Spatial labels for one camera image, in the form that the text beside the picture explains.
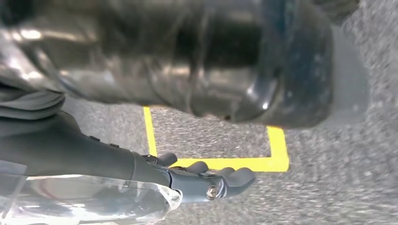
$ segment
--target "dark fabric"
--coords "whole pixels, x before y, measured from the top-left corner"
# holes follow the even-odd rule
[[[0,117],[38,120],[57,113],[64,101],[63,94],[26,92],[0,84]]]

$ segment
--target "transparent plastic cover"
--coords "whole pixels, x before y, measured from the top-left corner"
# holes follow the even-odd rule
[[[1,225],[147,224],[180,203],[177,191],[154,183],[0,174]]]

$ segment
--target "yellow line marking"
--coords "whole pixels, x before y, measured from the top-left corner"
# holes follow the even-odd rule
[[[152,116],[149,107],[144,107],[146,134],[148,137],[149,154],[157,156],[156,141],[153,131]],[[271,157],[259,158],[180,158],[172,166],[188,167],[195,162],[203,161],[210,169],[220,170],[232,167],[235,170],[248,167],[255,172],[286,172],[289,169],[289,156],[283,130],[267,127]]]
[[[149,154],[153,156],[158,156],[158,151],[156,150],[155,133],[153,131],[151,110],[149,109],[149,107],[144,107],[144,119],[146,127],[146,137],[148,139]]]

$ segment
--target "gray carpet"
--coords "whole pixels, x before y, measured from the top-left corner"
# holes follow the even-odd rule
[[[398,225],[398,1],[363,0],[344,25],[371,74],[366,121],[287,131],[287,173],[259,173],[239,197],[185,205],[163,225],[377,224]],[[69,99],[84,133],[147,152],[142,108]],[[154,109],[160,153],[182,157],[269,156],[265,128],[194,119]]]

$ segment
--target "screw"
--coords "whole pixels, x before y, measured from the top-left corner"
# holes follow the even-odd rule
[[[207,198],[208,200],[214,200],[217,197],[218,188],[216,185],[211,185],[207,190]]]

